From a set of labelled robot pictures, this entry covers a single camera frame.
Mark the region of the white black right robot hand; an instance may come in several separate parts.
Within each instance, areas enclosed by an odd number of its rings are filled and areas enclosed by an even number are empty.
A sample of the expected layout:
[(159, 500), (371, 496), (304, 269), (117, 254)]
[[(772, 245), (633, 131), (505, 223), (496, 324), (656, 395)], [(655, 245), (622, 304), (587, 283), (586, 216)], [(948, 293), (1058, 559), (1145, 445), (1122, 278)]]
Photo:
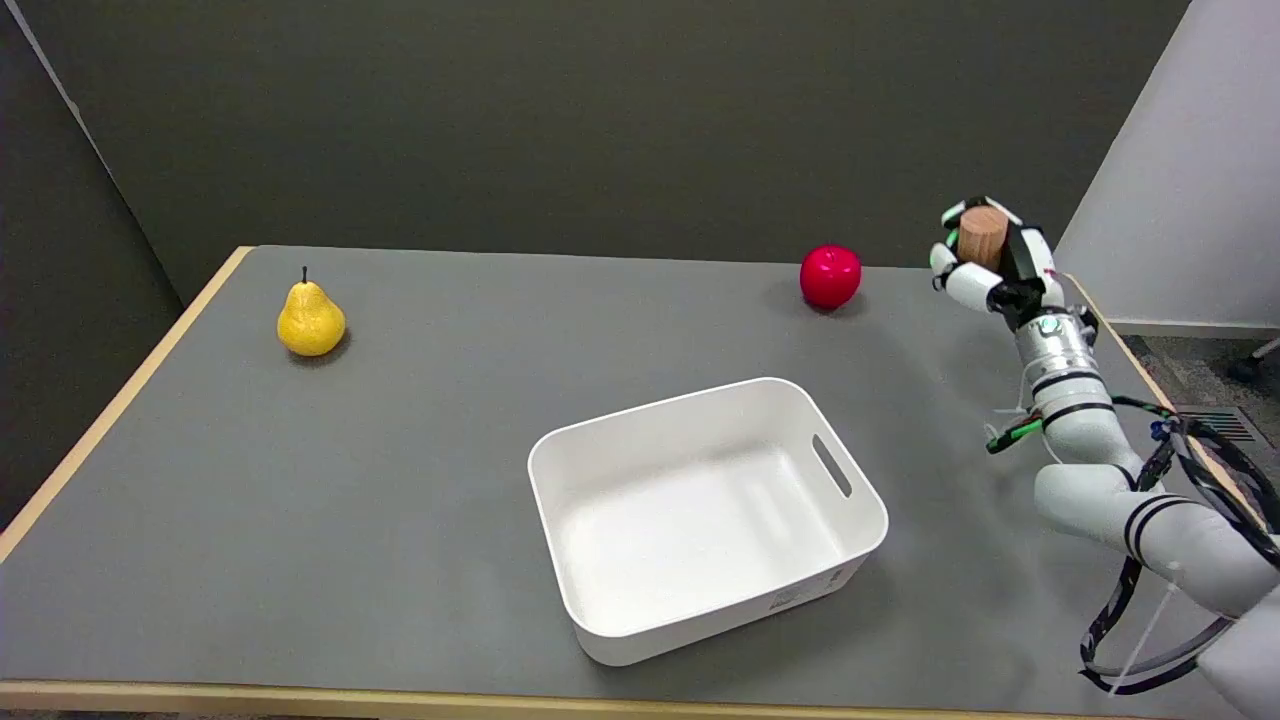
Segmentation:
[(1000, 201), (979, 195), (940, 218), (947, 232), (929, 252), (932, 287), (978, 313), (1001, 316), (1015, 332), (1066, 307), (1044, 233)]

